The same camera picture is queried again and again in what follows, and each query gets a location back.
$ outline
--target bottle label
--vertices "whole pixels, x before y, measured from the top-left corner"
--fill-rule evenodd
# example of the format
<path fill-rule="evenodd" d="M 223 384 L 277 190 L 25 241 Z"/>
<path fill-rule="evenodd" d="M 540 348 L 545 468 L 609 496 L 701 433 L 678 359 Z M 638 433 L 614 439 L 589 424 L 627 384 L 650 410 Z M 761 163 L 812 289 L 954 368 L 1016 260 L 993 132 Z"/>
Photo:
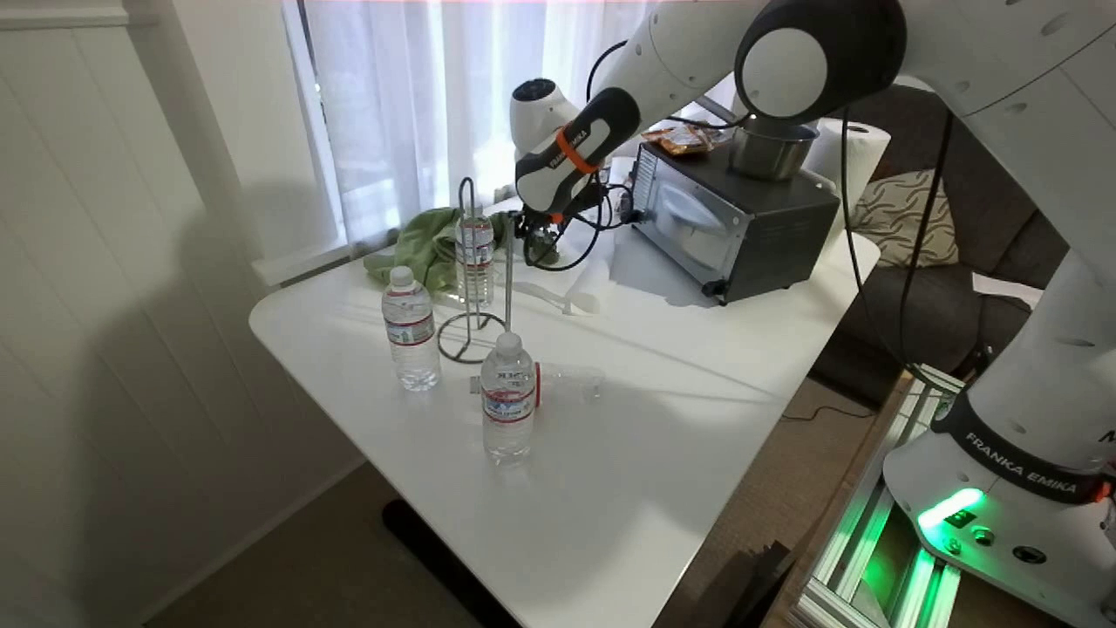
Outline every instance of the bottle label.
<path fill-rule="evenodd" d="M 533 411 L 533 386 L 530 391 L 484 391 L 483 411 L 487 424 L 522 424 Z"/>
<path fill-rule="evenodd" d="M 432 338 L 432 319 L 386 326 L 386 342 L 390 345 L 422 345 L 428 338 Z"/>

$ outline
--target wall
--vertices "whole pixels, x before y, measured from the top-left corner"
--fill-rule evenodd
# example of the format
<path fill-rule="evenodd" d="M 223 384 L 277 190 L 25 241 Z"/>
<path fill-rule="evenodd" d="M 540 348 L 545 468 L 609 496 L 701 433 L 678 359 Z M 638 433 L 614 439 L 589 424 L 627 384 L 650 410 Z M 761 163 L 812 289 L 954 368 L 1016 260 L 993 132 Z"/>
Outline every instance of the wall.
<path fill-rule="evenodd" d="M 232 178 L 240 190 L 294 184 L 282 198 L 236 202 L 255 238 L 255 270 L 270 282 L 294 275 L 289 270 L 304 274 L 325 248 L 343 246 L 325 202 L 325 181 L 335 175 L 318 171 L 310 154 L 282 4 L 127 0 L 151 77 L 162 82 L 162 96 L 173 96 L 164 105 L 187 92 L 191 110 L 211 112 Z"/>
<path fill-rule="evenodd" d="M 243 205 L 314 175 L 232 171 L 74 4 L 0 4 L 0 626 L 135 626 L 359 462 L 247 333 Z"/>

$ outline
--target sheer curtain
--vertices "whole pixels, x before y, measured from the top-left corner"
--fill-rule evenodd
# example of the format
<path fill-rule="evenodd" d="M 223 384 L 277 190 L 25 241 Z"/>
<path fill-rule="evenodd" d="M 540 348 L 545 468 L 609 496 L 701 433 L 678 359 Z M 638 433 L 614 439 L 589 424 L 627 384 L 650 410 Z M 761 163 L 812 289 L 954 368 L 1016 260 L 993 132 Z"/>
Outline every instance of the sheer curtain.
<path fill-rule="evenodd" d="M 304 0 L 350 241 L 513 184 L 511 96 L 551 77 L 584 105 L 593 60 L 650 0 Z"/>

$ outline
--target table leg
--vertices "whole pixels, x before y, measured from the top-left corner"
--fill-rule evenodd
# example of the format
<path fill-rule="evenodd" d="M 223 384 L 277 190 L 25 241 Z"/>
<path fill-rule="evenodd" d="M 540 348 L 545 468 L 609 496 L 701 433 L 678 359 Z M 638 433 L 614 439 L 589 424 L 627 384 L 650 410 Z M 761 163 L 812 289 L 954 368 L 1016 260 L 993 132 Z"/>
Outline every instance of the table leg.
<path fill-rule="evenodd" d="M 519 628 L 519 620 L 469 574 L 469 567 L 432 533 L 432 528 L 405 502 L 390 500 L 384 528 L 484 626 Z"/>

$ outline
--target green light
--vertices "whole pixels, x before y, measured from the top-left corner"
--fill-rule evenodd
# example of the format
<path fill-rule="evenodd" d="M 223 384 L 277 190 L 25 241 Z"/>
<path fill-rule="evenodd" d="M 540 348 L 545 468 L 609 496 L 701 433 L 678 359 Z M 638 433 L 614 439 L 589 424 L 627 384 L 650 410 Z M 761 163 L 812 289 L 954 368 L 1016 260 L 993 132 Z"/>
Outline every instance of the green light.
<path fill-rule="evenodd" d="M 893 600 L 899 583 L 899 568 L 893 567 L 893 560 L 887 550 L 873 550 L 870 567 L 866 567 L 866 590 L 873 595 L 873 600 L 887 604 Z"/>
<path fill-rule="evenodd" d="M 922 528 L 922 530 L 935 530 L 941 521 L 948 521 L 948 516 L 959 513 L 959 511 L 976 507 L 980 500 L 984 500 L 980 489 L 959 489 L 959 493 L 954 493 L 948 500 L 941 500 L 940 507 L 926 511 L 926 513 L 919 516 L 919 528 Z"/>

